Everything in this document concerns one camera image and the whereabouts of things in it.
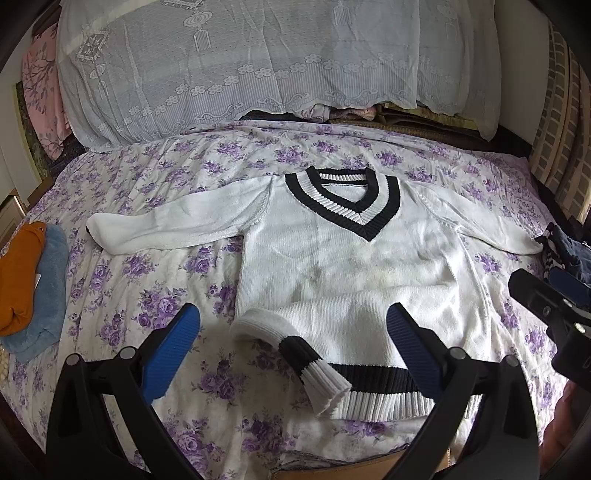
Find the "black and white striped collar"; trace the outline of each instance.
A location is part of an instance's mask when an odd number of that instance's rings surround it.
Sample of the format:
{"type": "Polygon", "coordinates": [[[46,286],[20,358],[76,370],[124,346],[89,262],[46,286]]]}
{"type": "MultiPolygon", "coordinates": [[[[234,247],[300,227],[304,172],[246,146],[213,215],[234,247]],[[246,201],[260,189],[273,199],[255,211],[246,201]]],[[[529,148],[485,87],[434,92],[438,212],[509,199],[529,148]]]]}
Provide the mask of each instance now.
{"type": "Polygon", "coordinates": [[[287,187],[295,198],[326,220],[373,240],[400,207],[398,179],[364,170],[334,170],[314,167],[285,175],[287,187]],[[329,192],[324,185],[367,185],[361,200],[351,202],[329,192]]]}

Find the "mattress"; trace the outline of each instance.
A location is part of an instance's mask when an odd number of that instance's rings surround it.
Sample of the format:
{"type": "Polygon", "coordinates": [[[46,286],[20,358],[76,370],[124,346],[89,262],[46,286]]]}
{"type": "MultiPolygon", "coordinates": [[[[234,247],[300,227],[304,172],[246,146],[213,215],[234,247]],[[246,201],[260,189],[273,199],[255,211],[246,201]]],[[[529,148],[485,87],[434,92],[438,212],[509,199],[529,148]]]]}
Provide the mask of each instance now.
{"type": "MultiPolygon", "coordinates": [[[[28,364],[10,361],[0,385],[25,428],[42,448],[53,389],[72,352],[92,361],[138,346],[190,301],[202,330],[165,397],[153,404],[167,431],[207,478],[264,478],[293,459],[318,456],[353,461],[408,443],[423,419],[367,423],[318,419],[281,355],[261,342],[228,335],[235,308],[242,239],[135,255],[103,252],[85,230],[99,211],[144,213],[188,193],[229,182],[302,170],[309,165],[372,168],[453,189],[531,235],[551,221],[531,183],[527,161],[511,155],[459,150],[392,132],[298,122],[234,122],[70,163],[28,214],[58,223],[68,234],[69,300],[58,345],[28,364]]],[[[556,374],[556,351],[541,322],[509,297],[511,272],[541,275],[538,257],[520,257],[466,238],[465,246],[486,291],[492,357],[521,359],[540,431],[551,420],[565,379],[556,374]]],[[[108,410],[130,461],[142,466],[116,403],[108,410]]],[[[461,426],[456,448],[470,420],[461,426]]]]}

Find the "folded cloth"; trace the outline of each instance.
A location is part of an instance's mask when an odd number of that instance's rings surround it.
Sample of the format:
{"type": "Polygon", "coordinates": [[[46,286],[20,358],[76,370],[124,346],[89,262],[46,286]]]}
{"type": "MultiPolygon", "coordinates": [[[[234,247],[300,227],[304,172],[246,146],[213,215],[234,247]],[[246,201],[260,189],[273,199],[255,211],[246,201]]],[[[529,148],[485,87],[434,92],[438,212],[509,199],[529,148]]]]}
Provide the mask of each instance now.
{"type": "Polygon", "coordinates": [[[70,251],[66,234],[47,225],[45,248],[37,272],[41,275],[33,298],[33,318],[20,332],[0,340],[7,352],[26,363],[60,340],[66,315],[66,268],[70,251]]]}
{"type": "Polygon", "coordinates": [[[45,245],[46,225],[26,223],[0,258],[0,336],[19,332],[33,318],[35,270],[45,245]]]}
{"type": "Polygon", "coordinates": [[[543,245],[544,278],[547,280],[550,270],[559,267],[566,270],[577,280],[591,284],[591,248],[566,235],[553,223],[536,241],[543,245]]]}

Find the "orange cloth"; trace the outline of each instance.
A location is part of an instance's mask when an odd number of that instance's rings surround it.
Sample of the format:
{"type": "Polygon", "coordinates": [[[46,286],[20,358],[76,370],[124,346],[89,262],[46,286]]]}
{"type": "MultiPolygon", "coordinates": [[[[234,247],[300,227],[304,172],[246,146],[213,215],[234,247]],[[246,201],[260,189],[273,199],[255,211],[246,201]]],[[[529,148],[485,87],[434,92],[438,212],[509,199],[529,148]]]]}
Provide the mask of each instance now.
{"type": "Polygon", "coordinates": [[[26,223],[0,258],[0,336],[23,330],[33,318],[35,271],[45,246],[43,222],[26,223]]]}

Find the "blue towel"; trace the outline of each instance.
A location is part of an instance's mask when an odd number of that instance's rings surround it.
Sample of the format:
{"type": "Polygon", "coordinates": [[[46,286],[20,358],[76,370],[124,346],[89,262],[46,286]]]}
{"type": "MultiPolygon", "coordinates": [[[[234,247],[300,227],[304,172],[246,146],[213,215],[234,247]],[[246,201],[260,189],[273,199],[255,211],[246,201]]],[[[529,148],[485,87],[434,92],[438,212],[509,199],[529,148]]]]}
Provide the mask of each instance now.
{"type": "Polygon", "coordinates": [[[1,337],[7,352],[26,363],[56,342],[66,315],[66,268],[70,251],[66,234],[57,225],[47,225],[45,247],[37,264],[41,275],[33,295],[33,318],[20,332],[1,337]]]}

